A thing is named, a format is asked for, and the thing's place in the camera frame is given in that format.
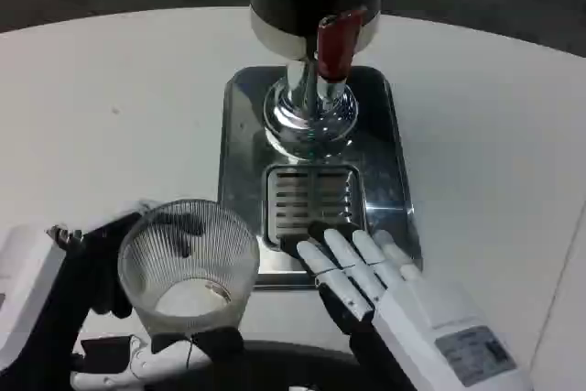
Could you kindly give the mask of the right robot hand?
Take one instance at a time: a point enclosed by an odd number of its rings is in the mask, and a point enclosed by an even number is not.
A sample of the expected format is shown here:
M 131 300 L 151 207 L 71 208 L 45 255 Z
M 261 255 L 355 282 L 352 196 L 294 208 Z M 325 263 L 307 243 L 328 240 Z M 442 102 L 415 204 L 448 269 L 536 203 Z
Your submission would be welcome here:
M 405 390 L 531 390 L 460 287 L 424 276 L 385 230 L 313 222 L 280 248 L 313 279 L 359 364 Z

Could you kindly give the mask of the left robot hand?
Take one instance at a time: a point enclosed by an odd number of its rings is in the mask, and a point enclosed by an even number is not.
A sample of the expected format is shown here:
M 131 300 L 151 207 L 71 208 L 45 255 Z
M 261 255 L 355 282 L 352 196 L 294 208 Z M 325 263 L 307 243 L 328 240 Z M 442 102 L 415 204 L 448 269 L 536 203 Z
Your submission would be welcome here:
M 139 390 L 226 363 L 258 266 L 249 228 L 213 201 L 89 232 L 17 227 L 1 252 L 1 387 Z

